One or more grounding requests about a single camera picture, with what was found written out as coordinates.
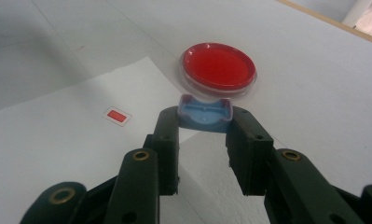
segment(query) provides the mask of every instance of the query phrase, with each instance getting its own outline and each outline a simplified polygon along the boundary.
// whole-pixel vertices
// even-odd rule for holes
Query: red plate
[[[246,54],[217,43],[198,44],[186,50],[183,67],[199,84],[221,91],[243,89],[255,78],[255,64]]]

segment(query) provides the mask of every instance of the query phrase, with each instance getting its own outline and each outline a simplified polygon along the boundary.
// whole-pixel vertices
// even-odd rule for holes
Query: blue object
[[[232,103],[228,99],[203,103],[192,95],[183,95],[177,113],[182,128],[226,133],[232,121]]]

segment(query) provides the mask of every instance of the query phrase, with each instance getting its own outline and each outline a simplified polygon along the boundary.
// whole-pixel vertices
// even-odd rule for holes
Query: small red sticker
[[[118,120],[119,122],[124,122],[124,120],[127,118],[127,116],[124,116],[120,113],[118,113],[116,110],[111,110],[108,114],[108,117]]]
[[[132,115],[125,113],[115,107],[110,107],[104,112],[103,118],[108,119],[119,126],[123,127],[128,120],[130,120]]]

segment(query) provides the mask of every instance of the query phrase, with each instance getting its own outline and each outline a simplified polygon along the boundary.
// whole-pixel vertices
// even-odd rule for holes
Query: white sheet
[[[115,176],[125,153],[143,145],[159,112],[180,96],[145,58],[1,110],[0,223],[18,223],[54,184],[75,181],[91,189]],[[123,127],[103,118],[111,106],[131,115]],[[193,133],[182,130],[180,141]]]

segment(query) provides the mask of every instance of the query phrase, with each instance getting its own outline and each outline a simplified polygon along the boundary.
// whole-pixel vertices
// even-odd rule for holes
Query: tabletop
[[[0,113],[145,57],[187,93],[179,60],[203,42],[252,58],[257,79],[232,103],[275,147],[353,194],[372,184],[372,43],[275,0],[0,0]],[[180,147],[179,194],[161,197],[161,223],[269,223],[264,199],[241,195],[223,134]],[[27,208],[0,204],[0,223]]]

